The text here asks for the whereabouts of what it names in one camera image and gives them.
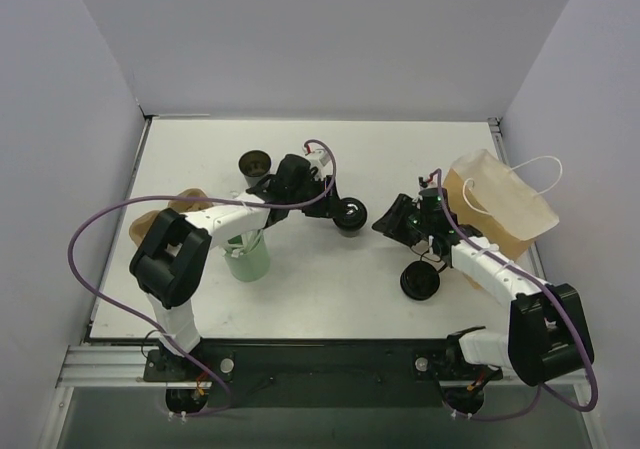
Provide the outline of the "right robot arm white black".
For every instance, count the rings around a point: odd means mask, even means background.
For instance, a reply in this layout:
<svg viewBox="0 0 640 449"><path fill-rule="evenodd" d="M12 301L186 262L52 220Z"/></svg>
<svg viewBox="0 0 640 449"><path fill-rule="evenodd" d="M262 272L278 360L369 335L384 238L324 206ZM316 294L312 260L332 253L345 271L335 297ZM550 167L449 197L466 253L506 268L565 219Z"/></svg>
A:
<svg viewBox="0 0 640 449"><path fill-rule="evenodd" d="M407 247L421 242L446 266L472 279L508 311L505 333L484 327L458 333L443 353L446 370L464 377L478 365L510 368L529 386L593 363L586 318L576 289L553 285L508 260L476 228L459 225L445 192L397 196L373 230Z"/></svg>

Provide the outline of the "black cup lid stack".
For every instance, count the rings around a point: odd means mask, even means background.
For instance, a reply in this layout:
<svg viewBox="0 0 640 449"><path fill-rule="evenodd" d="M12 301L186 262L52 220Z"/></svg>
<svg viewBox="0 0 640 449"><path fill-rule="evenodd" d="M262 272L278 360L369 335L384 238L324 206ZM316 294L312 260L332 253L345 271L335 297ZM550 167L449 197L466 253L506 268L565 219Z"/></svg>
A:
<svg viewBox="0 0 640 449"><path fill-rule="evenodd" d="M402 272L400 287L410 299L425 301L439 290L440 275L431 264L420 260L414 261Z"/></svg>

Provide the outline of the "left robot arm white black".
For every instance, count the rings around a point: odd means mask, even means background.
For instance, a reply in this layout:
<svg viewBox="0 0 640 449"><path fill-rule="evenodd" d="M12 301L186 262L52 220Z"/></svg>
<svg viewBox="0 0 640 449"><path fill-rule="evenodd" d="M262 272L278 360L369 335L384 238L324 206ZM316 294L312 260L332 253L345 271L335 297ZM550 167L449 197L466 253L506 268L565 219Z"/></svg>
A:
<svg viewBox="0 0 640 449"><path fill-rule="evenodd" d="M328 149L304 156L288 154L274 174L227 203L200 211L158 213L135 252L129 271L152 305L161 326L161 341L170 352L168 369L190 380L201 372L203 355L195 349L201 336L191 298L196 292L212 248L284 220L293 210L309 217L335 218L339 197L334 177L325 173L335 158Z"/></svg>

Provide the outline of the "black takeout coffee cup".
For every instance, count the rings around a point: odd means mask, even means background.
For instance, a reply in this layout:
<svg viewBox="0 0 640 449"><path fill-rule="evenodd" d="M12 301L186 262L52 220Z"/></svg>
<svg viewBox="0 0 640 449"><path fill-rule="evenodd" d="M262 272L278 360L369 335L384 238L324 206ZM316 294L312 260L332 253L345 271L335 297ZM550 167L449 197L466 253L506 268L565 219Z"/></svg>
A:
<svg viewBox="0 0 640 449"><path fill-rule="evenodd" d="M238 168L247 186L255 186L261 179L271 172L272 160L268 153L262 150L245 152L238 161Z"/></svg>

